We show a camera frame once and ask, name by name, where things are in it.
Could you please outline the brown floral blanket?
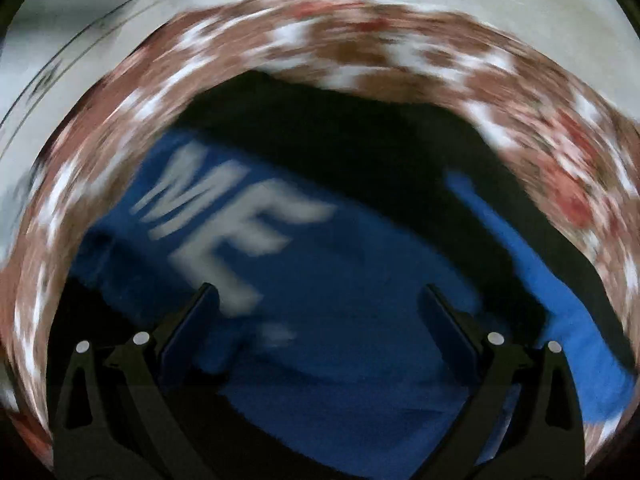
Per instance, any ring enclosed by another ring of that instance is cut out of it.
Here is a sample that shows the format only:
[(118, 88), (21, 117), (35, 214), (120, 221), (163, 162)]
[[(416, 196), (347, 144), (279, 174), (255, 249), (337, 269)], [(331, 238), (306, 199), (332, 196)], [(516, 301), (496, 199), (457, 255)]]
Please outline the brown floral blanket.
[(47, 130), (1, 243), (1, 348), (18, 434), (52, 460), (47, 342), (73, 252), (163, 128), (201, 91), (254, 67), (385, 101), (436, 104), (480, 130), (596, 270), (639, 342), (639, 124), (520, 40), (458, 12), (373, 0), (243, 0), (184, 12)]

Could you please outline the blue and black sweatshirt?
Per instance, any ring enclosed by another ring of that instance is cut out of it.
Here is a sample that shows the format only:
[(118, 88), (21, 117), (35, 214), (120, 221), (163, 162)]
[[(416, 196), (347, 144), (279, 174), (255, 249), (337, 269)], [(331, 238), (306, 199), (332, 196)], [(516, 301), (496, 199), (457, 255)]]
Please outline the blue and black sweatshirt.
[(205, 300), (164, 355), (165, 400), (209, 479), (425, 479), (470, 394), (422, 320), (435, 286), (486, 333), (563, 349), (582, 426), (634, 393), (584, 257), (464, 119), (249, 72), (152, 145), (70, 267), (70, 358)]

